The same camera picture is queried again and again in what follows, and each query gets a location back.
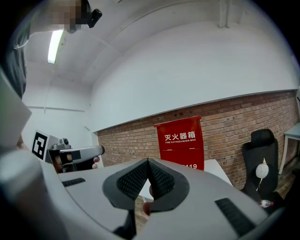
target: ceiling light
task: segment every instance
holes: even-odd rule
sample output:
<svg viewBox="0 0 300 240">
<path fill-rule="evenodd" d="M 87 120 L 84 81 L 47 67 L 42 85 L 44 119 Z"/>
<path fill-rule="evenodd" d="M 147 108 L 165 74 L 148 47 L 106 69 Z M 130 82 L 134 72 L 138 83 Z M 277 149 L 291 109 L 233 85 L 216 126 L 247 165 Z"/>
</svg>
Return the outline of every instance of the ceiling light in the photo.
<svg viewBox="0 0 300 240">
<path fill-rule="evenodd" d="M 48 62 L 54 64 L 56 59 L 56 53 L 58 49 L 58 45 L 60 43 L 60 39 L 64 30 L 54 31 L 52 33 L 49 52 L 48 52 Z"/>
</svg>

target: brick wall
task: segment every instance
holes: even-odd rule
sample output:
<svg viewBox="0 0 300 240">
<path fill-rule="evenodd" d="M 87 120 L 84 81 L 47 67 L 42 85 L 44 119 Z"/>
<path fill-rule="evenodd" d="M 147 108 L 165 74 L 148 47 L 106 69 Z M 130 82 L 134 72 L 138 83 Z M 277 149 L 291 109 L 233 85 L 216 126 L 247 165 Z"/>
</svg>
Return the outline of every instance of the brick wall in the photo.
<svg viewBox="0 0 300 240">
<path fill-rule="evenodd" d="M 200 115 L 204 159 L 216 159 L 232 184 L 240 189 L 246 179 L 242 144 L 251 140 L 251 132 L 269 128 L 279 145 L 279 166 L 283 153 L 283 133 L 298 122 L 294 91 L 238 97 L 171 111 L 121 124 L 98 132 L 105 147 L 104 166 L 131 159 L 160 157 L 158 135 L 153 124 Z M 287 159 L 297 150 L 297 141 L 289 140 Z"/>
</svg>

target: wooden floor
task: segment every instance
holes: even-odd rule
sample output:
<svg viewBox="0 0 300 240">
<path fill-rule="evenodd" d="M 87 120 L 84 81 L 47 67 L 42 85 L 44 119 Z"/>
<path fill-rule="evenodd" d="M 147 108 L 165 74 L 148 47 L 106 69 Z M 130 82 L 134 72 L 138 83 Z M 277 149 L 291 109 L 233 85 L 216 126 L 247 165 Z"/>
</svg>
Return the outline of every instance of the wooden floor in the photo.
<svg viewBox="0 0 300 240">
<path fill-rule="evenodd" d="M 278 176 L 278 187 L 276 191 L 282 198 L 285 198 L 294 182 L 295 176 L 292 174 L 292 171 L 296 168 L 300 168 L 300 158 L 298 157 L 294 158 L 294 160 L 284 168 L 281 175 Z M 143 199 L 139 196 L 135 201 L 135 224 L 137 233 L 143 229 L 148 219 L 149 217 L 143 212 Z"/>
</svg>

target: table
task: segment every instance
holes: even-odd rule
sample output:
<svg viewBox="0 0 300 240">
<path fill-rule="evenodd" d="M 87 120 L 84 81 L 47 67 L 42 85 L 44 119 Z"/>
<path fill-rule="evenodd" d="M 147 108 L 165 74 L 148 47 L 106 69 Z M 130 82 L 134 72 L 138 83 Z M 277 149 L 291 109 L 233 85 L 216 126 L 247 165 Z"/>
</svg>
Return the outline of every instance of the table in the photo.
<svg viewBox="0 0 300 240">
<path fill-rule="evenodd" d="M 210 160 L 204 161 L 204 171 L 214 174 L 215 176 L 219 177 L 220 179 L 224 180 L 225 182 L 227 182 L 228 184 L 230 184 L 232 186 L 227 175 L 225 174 L 225 172 L 221 168 L 220 164 L 215 159 L 210 159 Z M 146 199 L 153 200 L 153 197 L 149 193 L 149 187 L 150 187 L 150 182 L 149 182 L 149 180 L 147 180 L 139 194 L 140 196 L 143 197 L 144 202 L 146 201 Z"/>
<path fill-rule="evenodd" d="M 281 165 L 278 174 L 282 173 L 283 167 L 285 166 L 287 143 L 289 138 L 300 141 L 300 122 L 298 122 L 294 127 L 292 127 L 291 129 L 285 132 L 285 147 L 283 149 L 283 155 L 282 155 Z"/>
</svg>

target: red fire extinguisher box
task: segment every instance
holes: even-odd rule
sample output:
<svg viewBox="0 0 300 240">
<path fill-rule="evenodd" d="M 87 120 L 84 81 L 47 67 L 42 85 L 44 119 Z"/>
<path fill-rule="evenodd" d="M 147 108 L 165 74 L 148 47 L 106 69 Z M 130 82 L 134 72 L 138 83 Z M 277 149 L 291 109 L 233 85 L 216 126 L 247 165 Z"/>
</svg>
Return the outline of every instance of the red fire extinguisher box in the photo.
<svg viewBox="0 0 300 240">
<path fill-rule="evenodd" d="M 204 170 L 200 116 L 155 124 L 160 158 Z"/>
</svg>

